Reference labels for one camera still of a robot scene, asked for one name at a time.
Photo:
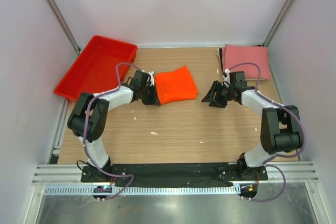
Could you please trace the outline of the orange t shirt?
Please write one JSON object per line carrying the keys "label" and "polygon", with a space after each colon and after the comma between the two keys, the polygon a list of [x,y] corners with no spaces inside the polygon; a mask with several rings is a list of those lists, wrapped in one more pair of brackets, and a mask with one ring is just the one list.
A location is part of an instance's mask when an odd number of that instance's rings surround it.
{"label": "orange t shirt", "polygon": [[154,81],[160,105],[197,98],[198,89],[187,66],[158,73]]}

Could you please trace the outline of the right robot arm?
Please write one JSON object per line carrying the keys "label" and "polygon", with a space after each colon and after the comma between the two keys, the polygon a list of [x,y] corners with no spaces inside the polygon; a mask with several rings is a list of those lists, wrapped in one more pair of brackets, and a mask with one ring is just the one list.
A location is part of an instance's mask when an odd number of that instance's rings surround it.
{"label": "right robot arm", "polygon": [[268,161],[303,147],[305,135],[298,108],[264,96],[255,86],[248,85],[242,71],[226,70],[224,81],[214,81],[202,99],[215,108],[225,108],[229,101],[249,107],[261,117],[260,144],[242,153],[234,167],[241,179],[256,179]]}

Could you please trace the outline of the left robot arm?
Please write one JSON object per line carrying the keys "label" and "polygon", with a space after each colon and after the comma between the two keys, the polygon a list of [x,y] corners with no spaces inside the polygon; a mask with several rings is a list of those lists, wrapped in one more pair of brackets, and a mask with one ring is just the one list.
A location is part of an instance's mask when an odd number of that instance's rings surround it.
{"label": "left robot arm", "polygon": [[101,93],[83,92],[68,119],[68,128],[82,143],[88,168],[100,182],[112,175],[111,159],[103,145],[102,134],[108,112],[122,105],[141,100],[145,105],[159,105],[153,71],[137,70],[126,83]]}

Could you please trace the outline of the folded pink t shirt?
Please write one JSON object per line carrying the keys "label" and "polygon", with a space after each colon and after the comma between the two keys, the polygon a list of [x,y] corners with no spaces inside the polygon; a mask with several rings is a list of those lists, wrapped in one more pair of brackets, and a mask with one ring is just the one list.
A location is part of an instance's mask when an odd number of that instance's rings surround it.
{"label": "folded pink t shirt", "polygon": [[271,79],[267,47],[226,45],[223,55],[224,69],[243,71],[246,79],[258,79],[257,67],[250,65],[254,63],[260,68],[261,80]]}

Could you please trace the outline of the red plastic bin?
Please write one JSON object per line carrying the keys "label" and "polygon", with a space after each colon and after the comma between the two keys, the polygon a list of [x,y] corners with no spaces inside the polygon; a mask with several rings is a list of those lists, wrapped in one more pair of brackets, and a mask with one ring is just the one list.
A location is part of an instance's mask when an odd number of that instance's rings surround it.
{"label": "red plastic bin", "polygon": [[137,45],[95,35],[54,89],[54,94],[77,101],[82,92],[99,93],[118,86],[116,65],[134,63]]}

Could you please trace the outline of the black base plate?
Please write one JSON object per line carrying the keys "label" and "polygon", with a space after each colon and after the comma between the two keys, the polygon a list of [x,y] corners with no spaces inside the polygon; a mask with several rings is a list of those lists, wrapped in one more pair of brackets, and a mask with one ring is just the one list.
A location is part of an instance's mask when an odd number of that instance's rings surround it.
{"label": "black base plate", "polygon": [[229,187],[233,182],[268,180],[264,166],[236,163],[113,164],[109,173],[132,174],[130,186],[141,188]]}

